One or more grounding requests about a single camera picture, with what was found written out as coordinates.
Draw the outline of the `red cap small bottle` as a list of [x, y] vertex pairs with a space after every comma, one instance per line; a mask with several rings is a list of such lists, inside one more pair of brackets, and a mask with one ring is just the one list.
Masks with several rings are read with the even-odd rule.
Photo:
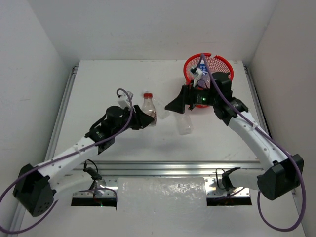
[[154, 121], [151, 122], [149, 126], [151, 127], [156, 126], [157, 111], [153, 104], [153, 94], [148, 91], [145, 91], [143, 94], [143, 98], [144, 98], [143, 107], [142, 107], [143, 112], [154, 119]]

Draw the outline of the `clear bottle white cap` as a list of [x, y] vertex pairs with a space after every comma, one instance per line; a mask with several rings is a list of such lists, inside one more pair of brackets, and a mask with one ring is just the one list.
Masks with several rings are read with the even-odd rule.
[[193, 132], [193, 125], [189, 115], [175, 113], [174, 116], [176, 119], [177, 130], [180, 135], [188, 135]]
[[166, 119], [171, 115], [170, 111], [165, 109], [165, 103], [160, 98], [155, 97], [153, 103], [157, 111], [157, 116], [160, 119]]

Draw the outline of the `blue label bottle back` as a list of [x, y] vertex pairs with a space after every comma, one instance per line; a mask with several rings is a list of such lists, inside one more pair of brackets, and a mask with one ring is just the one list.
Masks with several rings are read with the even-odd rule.
[[200, 79], [197, 82], [198, 87], [204, 88], [204, 89], [209, 89], [210, 88], [210, 79]]

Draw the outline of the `blue label bottle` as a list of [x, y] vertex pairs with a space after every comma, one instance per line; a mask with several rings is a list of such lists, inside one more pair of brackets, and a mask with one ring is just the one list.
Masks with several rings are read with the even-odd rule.
[[199, 64], [197, 71], [198, 71], [199, 79], [208, 79], [209, 78], [209, 73], [208, 73], [206, 65], [204, 63]]
[[198, 87], [204, 88], [204, 89], [209, 89], [210, 88], [210, 79], [200, 79], [197, 82]]

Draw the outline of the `blue label bottle front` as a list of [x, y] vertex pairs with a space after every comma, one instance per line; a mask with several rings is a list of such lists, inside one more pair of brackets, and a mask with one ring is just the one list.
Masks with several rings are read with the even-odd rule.
[[208, 79], [209, 78], [209, 73], [208, 73], [206, 65], [204, 63], [199, 64], [197, 71], [198, 71], [199, 79]]

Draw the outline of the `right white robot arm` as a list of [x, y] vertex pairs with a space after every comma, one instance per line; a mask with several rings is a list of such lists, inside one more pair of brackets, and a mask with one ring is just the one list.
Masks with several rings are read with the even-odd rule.
[[193, 81], [183, 85], [179, 95], [165, 109], [183, 114], [186, 106], [189, 110], [197, 105], [212, 106], [217, 118], [239, 135], [259, 159], [262, 172], [240, 167], [225, 171], [220, 180], [223, 189], [229, 192], [237, 187], [247, 187], [260, 191], [269, 200], [275, 200], [298, 187], [304, 160], [299, 155], [289, 158], [272, 143], [245, 104], [232, 96], [229, 73], [215, 72], [212, 76], [216, 84], [210, 88], [200, 88]]

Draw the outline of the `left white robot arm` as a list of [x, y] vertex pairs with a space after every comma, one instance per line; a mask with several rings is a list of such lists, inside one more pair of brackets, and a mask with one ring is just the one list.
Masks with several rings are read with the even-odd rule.
[[138, 105], [132, 108], [110, 106], [89, 131], [60, 155], [36, 166], [27, 164], [20, 169], [13, 196], [33, 216], [44, 214], [57, 200], [58, 182], [82, 162], [101, 154], [127, 129], [144, 129], [154, 118]]

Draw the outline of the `red mesh plastic bin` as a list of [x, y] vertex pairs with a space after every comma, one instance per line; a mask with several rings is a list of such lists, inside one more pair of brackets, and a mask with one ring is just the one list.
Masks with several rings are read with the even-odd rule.
[[231, 109], [235, 109], [237, 106], [236, 99], [233, 97], [232, 92], [232, 80], [234, 78], [234, 71], [232, 66], [226, 59], [221, 56], [212, 56], [209, 53], [196, 54], [189, 58], [184, 65], [184, 75], [186, 78], [186, 84], [192, 85], [195, 88], [198, 87], [197, 83], [193, 81], [193, 76], [189, 70], [191, 67], [198, 67], [199, 64], [204, 63], [209, 73], [210, 89], [213, 88], [217, 91], [217, 97], [213, 106], [221, 108], [228, 106]]

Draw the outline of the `aluminium front rail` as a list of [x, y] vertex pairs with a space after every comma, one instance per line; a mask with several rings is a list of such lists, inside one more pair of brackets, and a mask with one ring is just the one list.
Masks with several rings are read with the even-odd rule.
[[103, 196], [109, 190], [115, 192], [119, 177], [202, 177], [215, 176], [216, 169], [230, 170], [241, 168], [259, 175], [261, 165], [258, 162], [164, 162], [164, 161], [102, 161], [97, 168], [83, 166], [83, 162], [68, 172], [57, 184], [57, 200], [64, 195], [76, 192], [96, 193]]

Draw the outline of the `aluminium left side rail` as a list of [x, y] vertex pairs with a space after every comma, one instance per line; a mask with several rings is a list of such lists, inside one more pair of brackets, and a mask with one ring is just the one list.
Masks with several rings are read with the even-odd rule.
[[[62, 123], [65, 117], [65, 113], [66, 113], [66, 109], [67, 109], [67, 105], [69, 102], [69, 98], [71, 95], [71, 91], [72, 91], [72, 87], [74, 85], [74, 81], [75, 81], [75, 77], [78, 71], [78, 67], [79, 65], [76, 64], [72, 67], [67, 83], [66, 83], [66, 87], [63, 93], [63, 97], [60, 103], [60, 107], [59, 107], [59, 111], [57, 114], [57, 118], [55, 121], [55, 125], [53, 128], [53, 132], [50, 138], [50, 142], [47, 148], [47, 152], [45, 155], [45, 158], [43, 161], [47, 161], [48, 159], [52, 158], [55, 154], [56, 151], [56, 147], [57, 147], [57, 142], [59, 139], [59, 135], [61, 132], [61, 127], [62, 127]], [[23, 205], [18, 204], [11, 226], [10, 226], [10, 231], [18, 231], [21, 228], [22, 222], [23, 222], [23, 218], [24, 218], [24, 214], [25, 214], [26, 209], [23, 207]]]

